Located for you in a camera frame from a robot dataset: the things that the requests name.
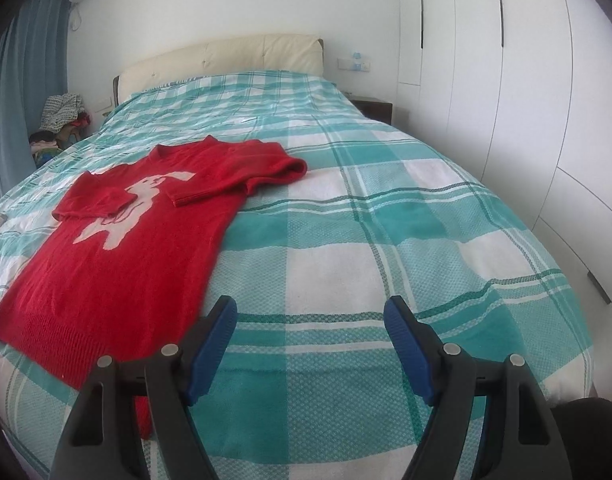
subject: white dog graphic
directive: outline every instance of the white dog graphic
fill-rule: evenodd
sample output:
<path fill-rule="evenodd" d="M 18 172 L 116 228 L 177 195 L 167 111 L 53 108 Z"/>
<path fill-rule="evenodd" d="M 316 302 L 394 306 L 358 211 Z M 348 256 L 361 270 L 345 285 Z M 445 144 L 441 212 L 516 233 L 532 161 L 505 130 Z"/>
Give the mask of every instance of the white dog graphic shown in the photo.
<path fill-rule="evenodd" d="M 129 203 L 128 206 L 119 211 L 119 213 L 112 218 L 97 218 L 92 224 L 84 228 L 81 235 L 75 238 L 73 243 L 82 242 L 96 233 L 106 231 L 108 232 L 108 236 L 104 242 L 104 249 L 106 251 L 115 249 L 124 239 L 126 233 L 135 227 L 142 215 L 152 207 L 153 198 L 159 194 L 159 188 L 157 186 L 164 182 L 167 176 L 179 180 L 190 180 L 195 176 L 195 173 L 174 171 L 173 173 L 167 173 L 165 175 L 153 175 L 142 178 L 139 182 L 126 188 L 126 191 L 129 193 L 137 195 L 137 198 L 133 202 Z"/>

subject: bedspread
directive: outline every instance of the bedspread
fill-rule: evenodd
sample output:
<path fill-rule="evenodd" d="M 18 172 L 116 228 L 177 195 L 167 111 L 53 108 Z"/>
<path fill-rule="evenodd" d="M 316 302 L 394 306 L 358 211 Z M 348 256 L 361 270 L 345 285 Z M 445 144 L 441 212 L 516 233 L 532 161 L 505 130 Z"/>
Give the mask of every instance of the bedspread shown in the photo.
<path fill-rule="evenodd" d="M 523 355 L 553 402 L 588 393 L 583 317 L 529 229 L 456 164 L 304 74 L 209 76 L 133 95 L 99 134 L 0 201 L 9 218 L 0 228 L 0 298 L 55 229 L 51 210 L 79 174 L 209 134 L 280 142 L 309 168 L 246 202 L 204 301 L 209 308 L 228 294 L 240 312 L 211 391 L 191 409 L 220 478 L 401 478 L 429 409 L 411 393 L 384 329 L 394 294 L 475 357 Z M 43 477 L 75 397 L 0 343 L 0 418 Z M 473 407 L 462 478 L 484 404 Z M 144 449 L 152 477 L 166 478 L 156 442 Z"/>

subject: headboard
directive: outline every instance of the headboard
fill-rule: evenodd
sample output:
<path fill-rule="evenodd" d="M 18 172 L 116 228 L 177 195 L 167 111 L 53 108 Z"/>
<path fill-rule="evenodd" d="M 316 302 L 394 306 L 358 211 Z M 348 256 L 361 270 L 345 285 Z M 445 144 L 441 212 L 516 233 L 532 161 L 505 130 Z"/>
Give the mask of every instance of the headboard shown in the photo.
<path fill-rule="evenodd" d="M 115 106 L 133 92 L 200 75 L 291 70 L 322 76 L 324 41 L 302 34 L 264 34 L 210 41 L 145 59 L 113 79 Z"/>

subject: folded sleeve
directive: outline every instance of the folded sleeve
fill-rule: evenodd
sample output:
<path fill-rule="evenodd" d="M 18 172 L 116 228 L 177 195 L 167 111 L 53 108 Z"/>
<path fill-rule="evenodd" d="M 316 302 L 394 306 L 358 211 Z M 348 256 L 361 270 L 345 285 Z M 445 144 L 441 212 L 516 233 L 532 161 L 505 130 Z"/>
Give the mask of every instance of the folded sleeve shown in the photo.
<path fill-rule="evenodd" d="M 137 198 L 121 187 L 101 184 L 99 176 L 82 173 L 52 211 L 53 218 L 110 218 Z"/>
<path fill-rule="evenodd" d="M 241 189 L 253 195 L 262 184 L 289 184 L 307 171 L 306 162 L 288 156 L 277 142 L 247 140 L 228 149 L 220 160 L 205 171 L 198 172 L 187 182 L 169 182 L 164 192 L 182 206 L 198 200 Z"/>

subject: dark brown nightstand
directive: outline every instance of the dark brown nightstand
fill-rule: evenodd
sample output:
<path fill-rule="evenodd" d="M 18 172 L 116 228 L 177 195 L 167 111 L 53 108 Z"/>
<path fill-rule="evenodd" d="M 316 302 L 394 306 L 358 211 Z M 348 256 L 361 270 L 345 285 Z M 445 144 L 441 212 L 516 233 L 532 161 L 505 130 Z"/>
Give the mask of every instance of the dark brown nightstand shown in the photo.
<path fill-rule="evenodd" d="M 351 95 L 350 102 L 369 119 L 382 123 L 392 123 L 392 103 L 374 97 Z"/>

